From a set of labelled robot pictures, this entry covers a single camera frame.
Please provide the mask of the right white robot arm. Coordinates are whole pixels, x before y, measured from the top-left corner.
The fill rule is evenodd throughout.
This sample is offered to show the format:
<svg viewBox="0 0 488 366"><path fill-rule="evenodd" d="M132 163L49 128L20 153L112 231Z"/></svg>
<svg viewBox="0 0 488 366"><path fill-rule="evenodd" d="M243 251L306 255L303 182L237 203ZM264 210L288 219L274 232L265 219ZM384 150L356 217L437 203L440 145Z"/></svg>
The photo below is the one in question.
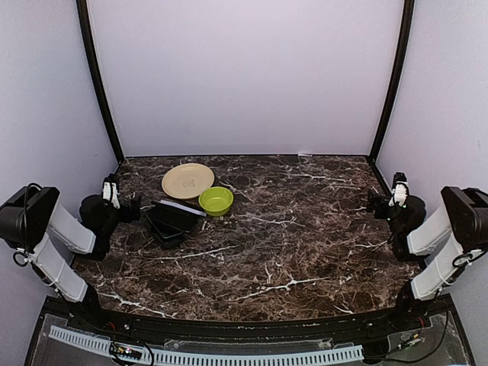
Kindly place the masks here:
<svg viewBox="0 0 488 366"><path fill-rule="evenodd" d="M399 292L389 324L397 331L419 317L418 305L450 287L464 269L487 254L487 193L446 186L441 205L426 215L425 202L399 182L390 195L370 190L366 211L386 220L393 254L400 262L430 263Z"/></svg>

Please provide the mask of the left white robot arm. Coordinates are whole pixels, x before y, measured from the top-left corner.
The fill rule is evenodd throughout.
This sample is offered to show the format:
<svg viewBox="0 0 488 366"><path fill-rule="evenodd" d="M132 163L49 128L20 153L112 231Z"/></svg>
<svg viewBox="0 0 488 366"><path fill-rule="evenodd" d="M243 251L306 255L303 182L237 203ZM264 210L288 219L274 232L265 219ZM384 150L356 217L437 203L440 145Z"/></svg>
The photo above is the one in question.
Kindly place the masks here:
<svg viewBox="0 0 488 366"><path fill-rule="evenodd" d="M31 266L41 280L70 303L83 304L77 313L91 332L102 332L107 314L97 308L96 290L71 268L53 241L71 252L101 261L110 250L111 235L120 223L138 221L141 198L122 204L116 183L106 182L100 195L82 201L76 219L62 205L55 187L31 183L1 205L1 238L14 250L19 267Z"/></svg>

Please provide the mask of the lavender phone case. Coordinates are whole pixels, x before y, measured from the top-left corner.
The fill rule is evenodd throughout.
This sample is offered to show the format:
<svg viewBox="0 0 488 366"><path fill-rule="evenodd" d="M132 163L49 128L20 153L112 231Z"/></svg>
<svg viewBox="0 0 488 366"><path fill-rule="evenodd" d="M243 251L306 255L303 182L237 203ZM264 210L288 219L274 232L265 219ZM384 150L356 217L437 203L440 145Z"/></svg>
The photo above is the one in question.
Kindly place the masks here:
<svg viewBox="0 0 488 366"><path fill-rule="evenodd" d="M187 205L180 204L180 203L177 203L175 201L160 200L160 201L158 201L158 204L165 205L165 206L169 206L169 207L178 208L179 210L183 210L183 211L189 212L190 214L198 215L198 216L201 216L201 217L206 217L207 216L207 214L204 211L202 211L202 210L195 209L193 207L189 207Z"/></svg>

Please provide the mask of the black phone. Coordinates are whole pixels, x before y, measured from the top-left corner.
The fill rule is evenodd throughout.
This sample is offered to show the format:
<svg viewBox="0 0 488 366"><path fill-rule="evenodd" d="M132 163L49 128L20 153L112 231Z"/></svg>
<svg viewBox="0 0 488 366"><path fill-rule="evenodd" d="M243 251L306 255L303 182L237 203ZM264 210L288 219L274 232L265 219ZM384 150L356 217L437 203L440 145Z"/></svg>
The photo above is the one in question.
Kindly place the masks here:
<svg viewBox="0 0 488 366"><path fill-rule="evenodd" d="M153 207L148 209L146 215L157 223L165 224L173 229L191 232L197 225L197 215L181 208L168 204L152 202Z"/></svg>

